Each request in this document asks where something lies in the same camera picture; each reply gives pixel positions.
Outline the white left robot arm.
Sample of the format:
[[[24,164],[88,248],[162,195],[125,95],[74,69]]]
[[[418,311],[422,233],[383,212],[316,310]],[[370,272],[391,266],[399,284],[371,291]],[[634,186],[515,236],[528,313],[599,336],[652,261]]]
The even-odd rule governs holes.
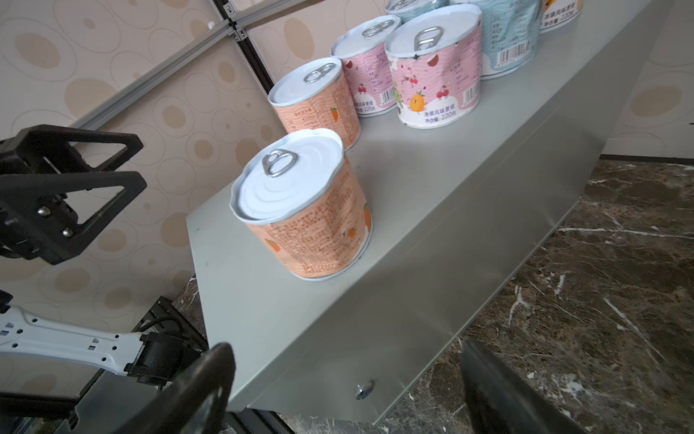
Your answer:
[[[78,257],[145,189],[120,171],[135,134],[39,125],[1,143],[1,255],[51,266]],[[200,356],[175,316],[108,334],[36,316],[1,294],[1,351],[94,366],[164,386]]]

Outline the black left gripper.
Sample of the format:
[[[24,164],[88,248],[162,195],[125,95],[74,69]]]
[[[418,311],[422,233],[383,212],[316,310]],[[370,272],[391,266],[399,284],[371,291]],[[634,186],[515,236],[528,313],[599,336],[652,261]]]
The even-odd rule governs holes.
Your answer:
[[[90,166],[78,143],[121,148]],[[143,147],[135,134],[51,125],[3,140],[1,254],[52,265],[80,256],[146,189],[139,173],[114,172]]]

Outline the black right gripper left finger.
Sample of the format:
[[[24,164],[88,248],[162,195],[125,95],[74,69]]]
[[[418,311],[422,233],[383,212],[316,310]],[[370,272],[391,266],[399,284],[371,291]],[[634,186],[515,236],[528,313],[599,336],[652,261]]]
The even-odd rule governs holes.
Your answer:
[[[117,433],[220,433],[236,373],[231,345],[215,345]]]

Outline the brown label can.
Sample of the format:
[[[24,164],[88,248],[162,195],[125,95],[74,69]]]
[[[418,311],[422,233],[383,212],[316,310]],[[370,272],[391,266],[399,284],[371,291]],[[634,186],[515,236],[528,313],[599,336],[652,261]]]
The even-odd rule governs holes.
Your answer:
[[[325,57],[289,72],[269,92],[269,103],[286,132],[328,128],[351,148],[361,135],[361,123],[342,61]]]

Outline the orange fruit label can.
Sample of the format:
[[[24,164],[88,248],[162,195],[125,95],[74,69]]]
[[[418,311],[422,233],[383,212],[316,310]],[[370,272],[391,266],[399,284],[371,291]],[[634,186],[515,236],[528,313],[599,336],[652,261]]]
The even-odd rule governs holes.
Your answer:
[[[328,128],[262,149],[233,182],[230,208],[302,280],[342,274],[372,238],[372,209],[343,141]]]

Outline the yellow orange label can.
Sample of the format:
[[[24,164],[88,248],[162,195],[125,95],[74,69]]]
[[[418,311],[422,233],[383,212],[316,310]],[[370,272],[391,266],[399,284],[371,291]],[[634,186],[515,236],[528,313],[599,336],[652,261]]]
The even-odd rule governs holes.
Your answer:
[[[544,0],[540,32],[546,34],[570,23],[578,17],[583,0]]]

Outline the light blue label can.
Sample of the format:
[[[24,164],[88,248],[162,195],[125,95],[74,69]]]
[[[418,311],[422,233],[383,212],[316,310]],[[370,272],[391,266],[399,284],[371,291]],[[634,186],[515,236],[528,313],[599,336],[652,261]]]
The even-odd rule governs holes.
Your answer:
[[[450,5],[449,0],[390,0],[385,13],[397,16],[402,23],[422,16],[436,9]]]

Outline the teal label can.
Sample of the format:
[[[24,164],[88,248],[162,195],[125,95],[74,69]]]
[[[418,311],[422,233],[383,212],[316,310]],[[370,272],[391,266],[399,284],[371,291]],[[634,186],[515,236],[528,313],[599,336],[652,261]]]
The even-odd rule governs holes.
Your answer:
[[[516,72],[536,54],[543,6],[538,0],[452,1],[482,11],[482,81]]]

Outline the pink flower label can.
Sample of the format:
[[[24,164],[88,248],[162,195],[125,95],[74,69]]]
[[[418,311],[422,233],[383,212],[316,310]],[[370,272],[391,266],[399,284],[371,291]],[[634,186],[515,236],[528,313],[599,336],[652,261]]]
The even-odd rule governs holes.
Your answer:
[[[449,125],[479,104],[483,17],[474,4],[450,5],[401,25],[387,39],[400,121]]]

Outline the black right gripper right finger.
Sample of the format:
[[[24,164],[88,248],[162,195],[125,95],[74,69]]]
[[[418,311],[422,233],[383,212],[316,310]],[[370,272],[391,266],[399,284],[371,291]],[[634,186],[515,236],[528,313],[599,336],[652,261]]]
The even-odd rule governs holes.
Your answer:
[[[460,370],[475,433],[583,433],[485,345],[462,343]]]

